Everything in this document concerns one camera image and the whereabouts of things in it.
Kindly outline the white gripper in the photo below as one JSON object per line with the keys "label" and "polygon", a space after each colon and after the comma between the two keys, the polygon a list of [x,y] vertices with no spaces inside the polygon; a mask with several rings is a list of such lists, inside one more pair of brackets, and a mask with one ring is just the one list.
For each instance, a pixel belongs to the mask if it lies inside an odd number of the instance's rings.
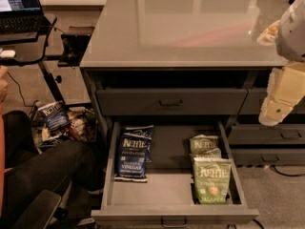
{"label": "white gripper", "polygon": [[[269,25],[256,39],[262,46],[275,43],[280,21]],[[305,96],[305,64],[293,62],[282,69],[272,69],[260,114],[259,122],[275,126],[294,109]]]}

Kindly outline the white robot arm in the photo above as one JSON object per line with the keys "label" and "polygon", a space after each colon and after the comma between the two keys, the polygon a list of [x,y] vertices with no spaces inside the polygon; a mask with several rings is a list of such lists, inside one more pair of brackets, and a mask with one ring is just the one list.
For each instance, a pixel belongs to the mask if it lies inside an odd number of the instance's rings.
{"label": "white robot arm", "polygon": [[259,122],[274,126],[305,96],[305,0],[294,0],[280,20],[273,22],[256,39],[263,46],[276,45],[277,54],[289,60],[282,69],[273,68]]}

